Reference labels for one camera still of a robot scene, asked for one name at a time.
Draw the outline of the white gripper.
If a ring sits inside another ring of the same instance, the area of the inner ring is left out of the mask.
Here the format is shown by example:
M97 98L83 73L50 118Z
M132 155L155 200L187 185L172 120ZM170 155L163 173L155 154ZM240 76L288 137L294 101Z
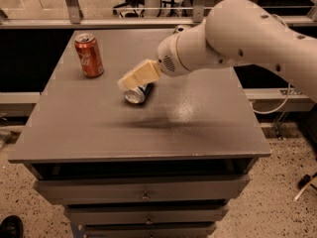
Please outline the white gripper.
M180 33L173 34L158 45L158 63L145 59L118 80L122 91L135 89L138 86L158 81L161 72L170 77L189 74L177 53L177 41Z

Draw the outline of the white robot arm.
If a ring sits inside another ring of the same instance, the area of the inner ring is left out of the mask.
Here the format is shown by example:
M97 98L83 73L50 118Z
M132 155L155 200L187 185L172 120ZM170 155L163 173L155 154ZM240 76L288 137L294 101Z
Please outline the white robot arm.
M249 0L223 0L195 26L179 26L118 80L123 91L197 69L255 64L317 101L317 39L297 33Z

